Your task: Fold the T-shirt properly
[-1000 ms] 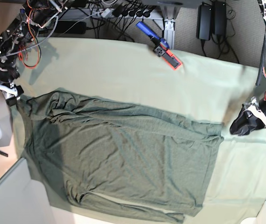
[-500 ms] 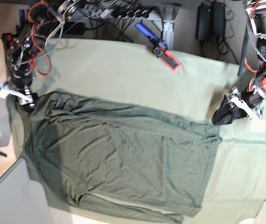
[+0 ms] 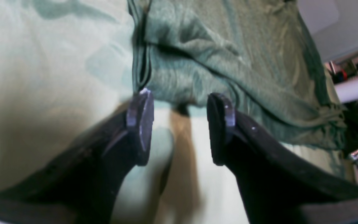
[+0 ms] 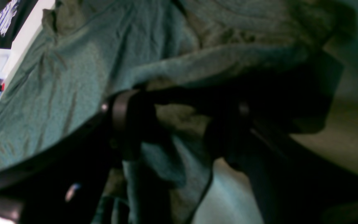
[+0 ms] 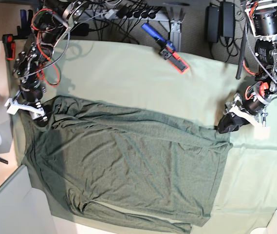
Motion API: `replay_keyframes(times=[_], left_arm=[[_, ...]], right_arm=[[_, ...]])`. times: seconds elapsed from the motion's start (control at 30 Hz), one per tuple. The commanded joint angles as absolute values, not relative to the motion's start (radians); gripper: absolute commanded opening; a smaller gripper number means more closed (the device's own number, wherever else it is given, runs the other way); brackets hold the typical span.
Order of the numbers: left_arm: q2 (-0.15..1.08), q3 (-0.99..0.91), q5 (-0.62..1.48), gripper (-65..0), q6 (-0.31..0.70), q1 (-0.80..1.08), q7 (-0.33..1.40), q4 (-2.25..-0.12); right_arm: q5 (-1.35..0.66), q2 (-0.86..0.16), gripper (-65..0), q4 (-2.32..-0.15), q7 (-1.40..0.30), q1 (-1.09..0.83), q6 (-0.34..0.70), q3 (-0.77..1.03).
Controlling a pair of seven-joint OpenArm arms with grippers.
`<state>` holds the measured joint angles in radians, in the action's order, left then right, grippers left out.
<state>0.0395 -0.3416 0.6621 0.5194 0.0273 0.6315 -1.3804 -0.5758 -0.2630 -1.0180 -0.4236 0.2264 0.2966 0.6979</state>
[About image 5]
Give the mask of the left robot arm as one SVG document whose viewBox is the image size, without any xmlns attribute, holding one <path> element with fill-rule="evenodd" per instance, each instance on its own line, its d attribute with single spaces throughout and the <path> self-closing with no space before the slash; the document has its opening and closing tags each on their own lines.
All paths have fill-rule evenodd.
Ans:
<svg viewBox="0 0 277 234">
<path fill-rule="evenodd" d="M 242 0 L 240 5 L 245 24 L 236 79 L 245 70 L 255 82 L 225 104 L 220 134 L 247 124 L 265 129 L 267 107 L 277 99 L 277 0 Z"/>
</svg>

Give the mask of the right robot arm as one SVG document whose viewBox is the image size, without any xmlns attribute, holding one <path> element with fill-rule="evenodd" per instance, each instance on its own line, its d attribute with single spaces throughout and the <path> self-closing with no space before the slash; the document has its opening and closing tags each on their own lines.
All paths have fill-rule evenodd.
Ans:
<svg viewBox="0 0 277 234">
<path fill-rule="evenodd" d="M 9 114 L 25 111 L 36 125 L 47 125 L 51 107 L 41 102 L 45 86 L 57 86 L 61 77 L 57 70 L 57 82 L 49 82 L 44 70 L 55 67 L 59 59 L 52 58 L 54 49 L 62 39 L 70 40 L 71 31 L 88 6 L 86 0 L 46 0 L 34 14 L 31 34 L 13 67 L 12 75 L 18 79 L 19 90 L 5 104 Z"/>
</svg>

